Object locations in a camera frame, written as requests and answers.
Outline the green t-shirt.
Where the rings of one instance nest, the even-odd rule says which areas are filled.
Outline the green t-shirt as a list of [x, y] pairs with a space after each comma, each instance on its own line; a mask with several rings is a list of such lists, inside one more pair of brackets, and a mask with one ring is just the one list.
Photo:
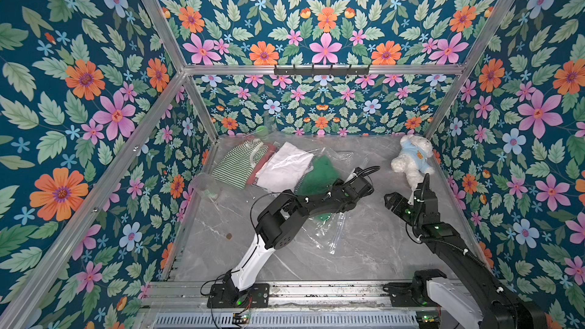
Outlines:
[[302, 196], [312, 196], [327, 193], [333, 183], [340, 178], [338, 171], [327, 155], [314, 158], [310, 171], [306, 173], [295, 192]]

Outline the clear plastic vacuum bag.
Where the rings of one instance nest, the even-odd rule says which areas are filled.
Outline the clear plastic vacuum bag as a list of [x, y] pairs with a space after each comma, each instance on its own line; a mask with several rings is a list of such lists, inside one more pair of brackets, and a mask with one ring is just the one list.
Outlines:
[[265, 129], [222, 138], [193, 186], [200, 198], [189, 247], [241, 251], [254, 240], [257, 215], [279, 194], [324, 196], [369, 157], [347, 139], [314, 139]]

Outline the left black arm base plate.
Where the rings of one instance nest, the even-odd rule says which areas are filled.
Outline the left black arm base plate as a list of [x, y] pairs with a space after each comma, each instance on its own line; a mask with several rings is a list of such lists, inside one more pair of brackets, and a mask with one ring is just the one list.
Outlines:
[[208, 295], [208, 309], [264, 309], [268, 307], [271, 286], [255, 283], [238, 291], [231, 283], [215, 283]]

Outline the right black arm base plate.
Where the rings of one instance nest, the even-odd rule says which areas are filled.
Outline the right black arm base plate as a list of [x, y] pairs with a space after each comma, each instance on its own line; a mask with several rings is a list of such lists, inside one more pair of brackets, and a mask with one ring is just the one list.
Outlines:
[[390, 298], [393, 307], [438, 308], [440, 306], [413, 283], [386, 283], [382, 286], [382, 290]]

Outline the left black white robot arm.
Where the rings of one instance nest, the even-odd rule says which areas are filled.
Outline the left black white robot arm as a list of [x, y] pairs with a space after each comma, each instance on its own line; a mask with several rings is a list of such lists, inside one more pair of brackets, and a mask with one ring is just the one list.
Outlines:
[[222, 282], [237, 294], [248, 291], [272, 254], [289, 245], [307, 220], [324, 214], [346, 213], [362, 198], [370, 196], [374, 187], [368, 177], [379, 169], [379, 166], [355, 168], [346, 181], [337, 179], [324, 193], [307, 196], [291, 190], [281, 192], [257, 217], [250, 247]]

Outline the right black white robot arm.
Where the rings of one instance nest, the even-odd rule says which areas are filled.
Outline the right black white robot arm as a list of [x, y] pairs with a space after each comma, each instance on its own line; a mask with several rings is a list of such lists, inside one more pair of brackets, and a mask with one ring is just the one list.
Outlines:
[[463, 285], [455, 284], [438, 269], [417, 271], [407, 289], [421, 306], [434, 303], [449, 313], [458, 328], [546, 328], [546, 313], [523, 301], [491, 272], [466, 245], [459, 232], [443, 222], [430, 177], [414, 189], [411, 198], [398, 192], [384, 196], [385, 207], [405, 222], [416, 243], [426, 245]]

